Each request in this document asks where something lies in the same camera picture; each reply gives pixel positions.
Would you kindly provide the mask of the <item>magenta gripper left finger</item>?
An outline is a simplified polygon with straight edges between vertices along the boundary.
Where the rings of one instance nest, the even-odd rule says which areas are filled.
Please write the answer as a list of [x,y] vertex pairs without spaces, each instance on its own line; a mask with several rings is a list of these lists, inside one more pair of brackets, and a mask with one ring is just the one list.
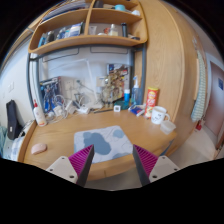
[[94,146],[86,148],[66,157],[59,157],[47,171],[81,187],[85,186],[94,157]]

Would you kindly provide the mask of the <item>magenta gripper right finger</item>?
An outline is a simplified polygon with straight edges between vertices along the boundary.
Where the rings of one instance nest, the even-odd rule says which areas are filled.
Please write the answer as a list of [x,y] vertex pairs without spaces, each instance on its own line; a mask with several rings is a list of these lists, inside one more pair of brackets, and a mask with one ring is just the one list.
[[143,186],[179,170],[167,156],[156,156],[138,145],[133,145],[133,157]]

